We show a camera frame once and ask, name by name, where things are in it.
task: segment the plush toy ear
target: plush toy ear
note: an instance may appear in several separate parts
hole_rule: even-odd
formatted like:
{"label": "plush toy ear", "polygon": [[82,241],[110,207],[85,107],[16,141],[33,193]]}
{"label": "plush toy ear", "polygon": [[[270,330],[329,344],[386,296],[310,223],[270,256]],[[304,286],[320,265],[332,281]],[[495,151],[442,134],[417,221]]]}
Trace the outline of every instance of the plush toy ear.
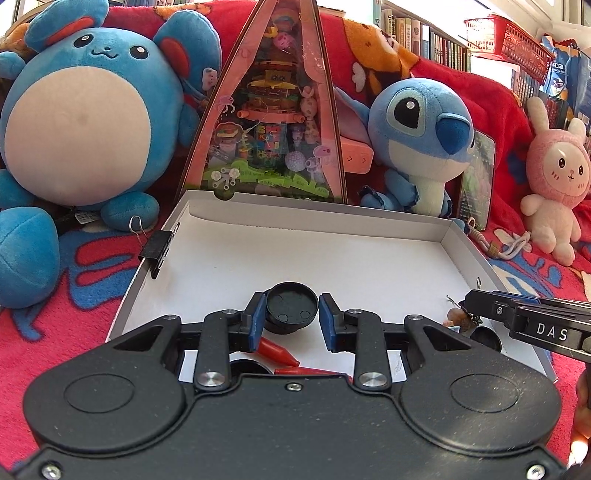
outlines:
{"label": "plush toy ear", "polygon": [[530,117],[531,125],[534,127],[536,135],[540,135],[546,130],[550,130],[548,122],[548,112],[544,101],[540,97],[530,97],[526,102],[527,115]]}
{"label": "plush toy ear", "polygon": [[368,135],[369,108],[338,87],[334,92],[341,136],[371,145]]}
{"label": "plush toy ear", "polygon": [[587,128],[580,118],[573,118],[570,121],[569,132],[579,137],[583,142],[587,139]]}
{"label": "plush toy ear", "polygon": [[154,36],[177,75],[190,87],[205,93],[206,75],[222,68],[220,38],[213,25],[195,10],[173,13]]}
{"label": "plush toy ear", "polygon": [[41,52],[80,30],[100,27],[108,12],[108,0],[56,0],[31,21],[25,43]]}

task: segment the hand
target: hand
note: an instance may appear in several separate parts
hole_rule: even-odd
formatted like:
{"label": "hand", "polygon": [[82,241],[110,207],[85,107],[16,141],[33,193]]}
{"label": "hand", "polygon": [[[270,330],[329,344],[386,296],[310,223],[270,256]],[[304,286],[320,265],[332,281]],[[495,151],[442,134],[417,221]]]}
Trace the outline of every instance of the hand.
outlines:
{"label": "hand", "polygon": [[573,430],[570,436],[569,466],[583,463],[589,450],[591,437],[591,410],[587,407],[589,389],[586,373],[583,371],[577,382],[577,406],[574,411]]}

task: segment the plush toy foot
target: plush toy foot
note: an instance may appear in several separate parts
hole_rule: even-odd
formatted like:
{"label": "plush toy foot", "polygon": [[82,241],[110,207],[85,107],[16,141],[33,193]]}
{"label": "plush toy foot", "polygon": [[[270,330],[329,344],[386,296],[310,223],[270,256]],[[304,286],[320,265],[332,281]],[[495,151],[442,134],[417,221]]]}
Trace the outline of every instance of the plush toy foot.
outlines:
{"label": "plush toy foot", "polygon": [[57,284],[60,247],[45,210],[18,207],[0,212],[0,305],[30,307]]}
{"label": "plush toy foot", "polygon": [[100,209],[100,216],[109,228],[129,232],[129,223],[133,217],[132,229],[139,232],[147,230],[158,220],[160,206],[156,199],[144,192],[129,192],[107,202]]}
{"label": "plush toy foot", "polygon": [[574,248],[571,244],[558,244],[552,256],[560,265],[570,267],[574,262]]}
{"label": "plush toy foot", "polygon": [[531,241],[545,254],[550,254],[556,247],[556,236],[551,228],[541,226],[531,231]]}

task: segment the white surface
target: white surface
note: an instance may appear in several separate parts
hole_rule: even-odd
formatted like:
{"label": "white surface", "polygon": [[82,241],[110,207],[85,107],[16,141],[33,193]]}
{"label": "white surface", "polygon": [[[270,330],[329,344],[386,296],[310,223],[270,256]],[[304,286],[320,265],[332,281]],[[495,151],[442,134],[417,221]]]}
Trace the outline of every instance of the white surface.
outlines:
{"label": "white surface", "polygon": [[[395,220],[383,221],[394,230]],[[124,332],[169,313],[190,323],[217,310],[242,310],[255,291],[282,281],[331,293],[343,310],[370,310],[392,323],[412,313],[442,322],[451,307],[446,295],[460,300],[470,290],[438,242],[230,225],[188,209],[180,224],[158,278],[148,276],[135,298]],[[290,335],[264,336],[285,346],[302,367],[353,372],[354,356],[328,352],[317,320]],[[507,345],[513,358],[543,372],[532,347],[509,339]],[[404,380],[399,353],[390,352],[390,360],[393,380]],[[189,352],[181,379],[190,381],[193,368]]]}

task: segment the red blanket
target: red blanket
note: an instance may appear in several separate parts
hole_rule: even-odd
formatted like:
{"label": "red blanket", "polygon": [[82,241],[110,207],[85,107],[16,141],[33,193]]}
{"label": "red blanket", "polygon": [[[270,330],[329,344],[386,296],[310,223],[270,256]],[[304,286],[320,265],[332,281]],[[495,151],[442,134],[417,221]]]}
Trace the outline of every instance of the red blanket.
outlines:
{"label": "red blanket", "polygon": [[[151,38],[177,8],[197,8],[209,17],[219,32],[225,61],[253,5],[250,0],[215,0],[178,7],[113,7],[105,26],[134,30]],[[462,97],[475,128],[493,138],[496,144],[494,196],[485,236],[502,244],[509,234],[523,233],[518,204],[528,193],[523,159],[532,133],[512,93],[492,80],[419,59],[373,26],[328,15],[322,16],[322,24],[334,83],[351,97],[369,104],[383,87],[410,74],[439,80]],[[21,38],[24,30],[18,30]],[[23,53],[24,46],[18,36],[14,35],[11,41],[14,50]],[[163,195],[174,196],[179,168],[182,164],[176,162],[157,185],[161,200],[164,200]],[[349,175],[350,200],[359,200],[357,192],[363,184],[380,190],[381,181],[382,171],[377,166],[365,176]],[[454,187],[453,183],[449,185],[450,193]],[[581,205],[577,214],[582,223],[583,239],[591,241],[591,202]],[[60,239],[60,249],[63,276],[49,302],[26,311],[0,313],[3,406],[0,463],[6,466],[34,449],[21,413],[24,389],[45,369],[104,340],[118,301],[137,266],[135,257],[139,245],[132,235],[80,231],[64,235]],[[494,260],[491,263],[507,288],[516,293],[586,300],[582,272],[591,272],[591,264],[585,246],[583,253],[577,254],[573,268],[557,265],[536,247],[520,252],[511,262]],[[565,408],[550,446],[566,460],[574,408],[574,380],[582,366],[555,358],[555,367]]]}

